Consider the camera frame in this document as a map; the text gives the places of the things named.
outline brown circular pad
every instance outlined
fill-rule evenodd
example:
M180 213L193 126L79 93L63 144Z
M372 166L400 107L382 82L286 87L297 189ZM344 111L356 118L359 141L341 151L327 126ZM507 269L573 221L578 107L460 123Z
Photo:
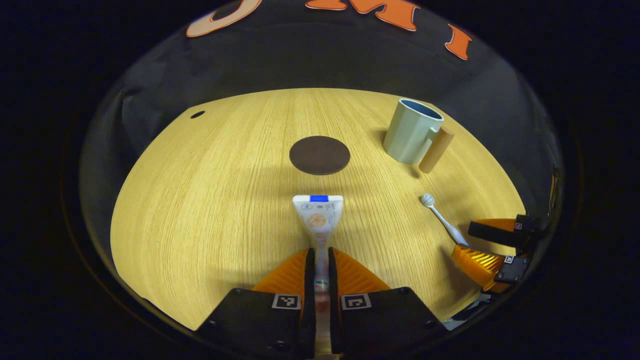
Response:
M338 172L347 166L350 158L346 145L327 136L310 136L298 140L289 151L293 166L314 175Z

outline black background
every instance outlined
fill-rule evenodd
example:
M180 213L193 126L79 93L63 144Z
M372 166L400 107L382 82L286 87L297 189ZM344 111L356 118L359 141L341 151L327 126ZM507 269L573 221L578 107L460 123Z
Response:
M88 119L135 59L218 3L3 5L3 358L203 357L140 324L87 271L61 212L60 158L73 119ZM630 279L628 256L637 246L622 233L633 223L620 214L637 213L637 206L624 211L614 203L619 195L637 197L637 150L623 148L636 141L637 115L622 110L637 95L637 15L623 2L604 1L449 0L426 7L511 61L552 116L566 119L559 131L574 134L584 164L576 169L584 194L577 235L552 258L538 291L520 297L491 333L434 357L637 355L637 280Z

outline orange letter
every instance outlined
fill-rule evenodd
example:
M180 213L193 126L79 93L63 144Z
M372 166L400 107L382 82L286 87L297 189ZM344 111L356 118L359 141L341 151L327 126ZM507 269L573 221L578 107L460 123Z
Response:
M307 8L323 10L344 10L347 4L340 0L311 0L305 4Z
M213 20L213 15L216 13L213 11L198 20L194 21L187 28L187 36L190 38L199 37L200 35L208 34L217 29L224 28L227 25L231 25L234 22L242 19L243 17L252 13L262 0L243 0L238 6L238 9L233 13L223 17L222 19Z
M469 47L469 42L473 40L455 26L449 24L449 27L453 30L453 35L451 35L451 41L444 44L444 47L462 60L469 59L467 48Z
M413 24L413 11L420 7L403 0L349 0L351 5L359 13L369 11L384 5L385 9L376 13L376 17L382 21L399 26L409 31L415 31Z

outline blue label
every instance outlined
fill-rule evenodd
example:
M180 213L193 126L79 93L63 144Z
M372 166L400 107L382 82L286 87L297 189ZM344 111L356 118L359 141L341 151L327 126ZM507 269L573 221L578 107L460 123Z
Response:
M327 195L311 195L310 202L328 202L329 201L329 196Z

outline toothbrush head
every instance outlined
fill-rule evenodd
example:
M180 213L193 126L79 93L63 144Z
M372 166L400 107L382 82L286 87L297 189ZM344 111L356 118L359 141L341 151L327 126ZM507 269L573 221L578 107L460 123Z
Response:
M436 203L436 199L433 198L433 195L430 193L426 193L420 197L420 201L425 206L433 206Z

